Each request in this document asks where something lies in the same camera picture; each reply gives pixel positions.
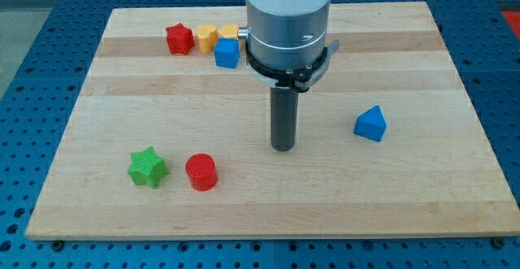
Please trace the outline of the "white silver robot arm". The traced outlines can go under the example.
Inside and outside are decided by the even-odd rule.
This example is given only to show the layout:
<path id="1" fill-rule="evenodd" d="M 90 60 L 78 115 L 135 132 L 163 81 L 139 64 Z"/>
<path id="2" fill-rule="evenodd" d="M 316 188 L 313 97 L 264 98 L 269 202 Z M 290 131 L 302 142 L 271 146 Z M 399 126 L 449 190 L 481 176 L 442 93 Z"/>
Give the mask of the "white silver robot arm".
<path id="1" fill-rule="evenodd" d="M 245 0 L 249 53 L 265 67 L 301 69 L 323 52 L 331 0 Z"/>

